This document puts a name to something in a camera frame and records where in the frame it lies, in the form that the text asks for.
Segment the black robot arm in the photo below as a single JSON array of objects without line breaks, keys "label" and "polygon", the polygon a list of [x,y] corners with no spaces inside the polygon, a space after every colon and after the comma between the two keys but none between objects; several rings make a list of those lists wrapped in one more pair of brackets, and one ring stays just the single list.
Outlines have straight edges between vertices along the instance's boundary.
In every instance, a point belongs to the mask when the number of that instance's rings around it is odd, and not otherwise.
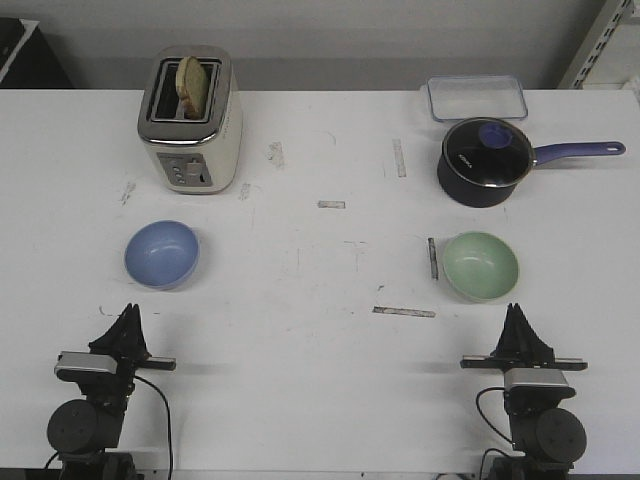
[{"label": "black robot arm", "polygon": [[144,339],[140,309],[129,303],[112,326],[88,344],[87,352],[62,351],[55,376],[77,384],[82,394],[59,406],[47,439],[61,461],[61,479],[143,479],[128,452],[117,452],[135,381],[151,382],[139,369],[173,371],[176,360],[152,356]]},{"label": "black robot arm", "polygon": [[566,479],[574,462],[586,451],[581,421],[560,403],[576,395],[564,373],[583,371],[580,358],[558,358],[542,341],[517,303],[507,307],[503,330],[495,349],[486,356],[465,355],[463,369],[492,369],[503,375],[504,410],[510,434],[503,435],[516,455],[492,447],[488,470],[480,479]]}]

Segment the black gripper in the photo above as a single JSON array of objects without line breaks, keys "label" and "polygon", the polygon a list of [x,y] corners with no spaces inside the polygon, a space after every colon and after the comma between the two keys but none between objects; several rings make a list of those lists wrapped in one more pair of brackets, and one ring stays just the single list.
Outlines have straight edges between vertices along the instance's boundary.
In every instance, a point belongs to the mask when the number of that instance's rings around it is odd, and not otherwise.
[{"label": "black gripper", "polygon": [[[133,340],[128,340],[132,319]],[[113,325],[89,344],[89,371],[95,383],[116,385],[129,383],[139,369],[173,371],[176,359],[152,356],[144,338],[138,304],[129,303]]]},{"label": "black gripper", "polygon": [[581,358],[556,357],[552,347],[542,341],[529,324],[524,311],[513,303],[507,307],[503,330],[496,348],[488,355],[464,355],[460,360],[463,369],[514,368],[556,369],[584,371],[588,362]]}]

